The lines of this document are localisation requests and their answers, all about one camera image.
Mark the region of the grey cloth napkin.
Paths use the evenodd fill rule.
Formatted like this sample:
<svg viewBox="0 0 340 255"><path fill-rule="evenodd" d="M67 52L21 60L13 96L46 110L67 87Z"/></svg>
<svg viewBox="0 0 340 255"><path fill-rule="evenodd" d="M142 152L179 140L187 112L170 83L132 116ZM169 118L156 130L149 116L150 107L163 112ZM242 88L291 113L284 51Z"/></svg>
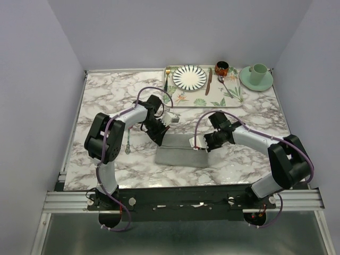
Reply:
<svg viewBox="0 0 340 255"><path fill-rule="evenodd" d="M181 167L209 167L208 154L194 150L189 140L191 134L166 134L156 150L155 164Z"/></svg>

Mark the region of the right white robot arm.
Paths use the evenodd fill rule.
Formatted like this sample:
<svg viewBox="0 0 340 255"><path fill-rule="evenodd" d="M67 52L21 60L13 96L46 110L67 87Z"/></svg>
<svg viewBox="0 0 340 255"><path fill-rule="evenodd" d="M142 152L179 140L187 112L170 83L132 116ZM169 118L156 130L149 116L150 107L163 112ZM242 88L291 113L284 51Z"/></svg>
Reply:
<svg viewBox="0 0 340 255"><path fill-rule="evenodd" d="M288 190L303 179L306 183L313 179L313 163L297 136L268 135L251 129L238 117L220 110L213 111L209 120L215 131L203 136L195 135L195 147L210 152L230 143L249 147L269 159L270 173L245 190L243 197L248 207L257 208L265 197Z"/></svg>

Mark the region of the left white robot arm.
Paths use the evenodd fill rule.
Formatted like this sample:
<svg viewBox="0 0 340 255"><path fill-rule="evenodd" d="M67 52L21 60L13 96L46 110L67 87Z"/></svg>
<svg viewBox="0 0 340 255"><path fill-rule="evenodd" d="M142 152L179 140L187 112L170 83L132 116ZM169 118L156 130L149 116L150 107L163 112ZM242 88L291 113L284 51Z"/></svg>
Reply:
<svg viewBox="0 0 340 255"><path fill-rule="evenodd" d="M158 146L169 129L169 124L156 113L163 106L162 101L151 95L147 101L135 101L128 109L115 113L113 116L98 113L90 127L84 142L89 157L95 160L97 187L96 198L107 210L114 209L118 197L114 192L118 188L115 177L114 160L119 155L123 135L135 124L146 128L148 137Z"/></svg>

